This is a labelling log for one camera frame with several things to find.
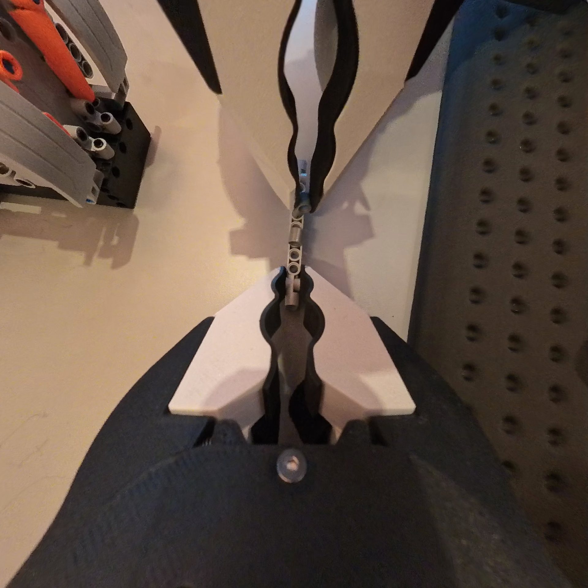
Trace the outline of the grey long toy brick beam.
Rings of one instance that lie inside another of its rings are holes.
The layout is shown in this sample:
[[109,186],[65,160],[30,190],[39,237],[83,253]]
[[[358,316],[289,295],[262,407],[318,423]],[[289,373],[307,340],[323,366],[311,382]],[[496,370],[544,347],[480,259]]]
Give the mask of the grey long toy brick beam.
[[[308,192],[308,164],[306,160],[298,160],[298,172],[300,193]],[[302,217],[294,217],[292,215],[290,227],[292,225],[300,225],[304,228],[304,219],[305,215]],[[296,309],[299,304],[300,274],[302,270],[302,237],[301,244],[298,247],[289,246],[288,239],[288,258],[285,267],[287,271],[285,282],[285,306]]]

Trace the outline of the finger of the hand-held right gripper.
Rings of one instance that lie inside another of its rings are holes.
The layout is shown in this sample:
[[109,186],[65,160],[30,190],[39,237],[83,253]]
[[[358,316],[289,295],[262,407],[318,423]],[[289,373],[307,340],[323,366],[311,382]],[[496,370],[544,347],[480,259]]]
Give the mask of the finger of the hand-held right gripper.
[[318,105],[310,203],[327,192],[402,91],[434,1],[332,1],[333,70]]
[[296,105],[284,72],[299,1],[198,1],[220,83],[271,188],[292,210],[299,193]]

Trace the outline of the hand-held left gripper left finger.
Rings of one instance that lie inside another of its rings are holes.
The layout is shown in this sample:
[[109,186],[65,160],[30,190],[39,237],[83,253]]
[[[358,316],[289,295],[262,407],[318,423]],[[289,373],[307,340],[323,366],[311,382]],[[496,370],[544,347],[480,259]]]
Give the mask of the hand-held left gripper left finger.
[[169,411],[233,420],[254,443],[277,443],[281,396],[273,337],[281,326],[283,268],[216,313]]

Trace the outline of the grey curved toy brick panel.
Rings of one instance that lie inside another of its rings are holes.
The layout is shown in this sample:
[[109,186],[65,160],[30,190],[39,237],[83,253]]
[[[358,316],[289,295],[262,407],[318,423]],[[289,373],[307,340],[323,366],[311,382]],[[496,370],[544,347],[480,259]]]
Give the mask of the grey curved toy brick panel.
[[129,91],[127,54],[99,1],[48,1],[81,54],[92,66],[98,96],[123,106]]
[[47,187],[82,207],[97,203],[96,172],[68,133],[1,83],[2,187]]

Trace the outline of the grey orange toy brick model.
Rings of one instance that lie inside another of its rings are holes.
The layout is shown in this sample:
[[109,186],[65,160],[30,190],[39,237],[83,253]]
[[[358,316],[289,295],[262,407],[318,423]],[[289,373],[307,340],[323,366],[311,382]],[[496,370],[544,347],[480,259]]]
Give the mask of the grey orange toy brick model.
[[[1,1],[1,82],[91,157],[99,196],[86,205],[133,209],[151,134],[130,102],[100,98],[92,79],[91,64],[48,1]],[[69,201],[47,187],[1,186],[1,194]]]

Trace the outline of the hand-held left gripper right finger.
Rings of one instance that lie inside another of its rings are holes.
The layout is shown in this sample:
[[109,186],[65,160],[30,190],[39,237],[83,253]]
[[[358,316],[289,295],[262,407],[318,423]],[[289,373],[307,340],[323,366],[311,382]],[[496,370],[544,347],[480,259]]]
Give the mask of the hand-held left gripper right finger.
[[302,443],[329,443],[353,420],[416,409],[371,317],[312,268],[302,278],[303,327],[310,337],[299,385]]

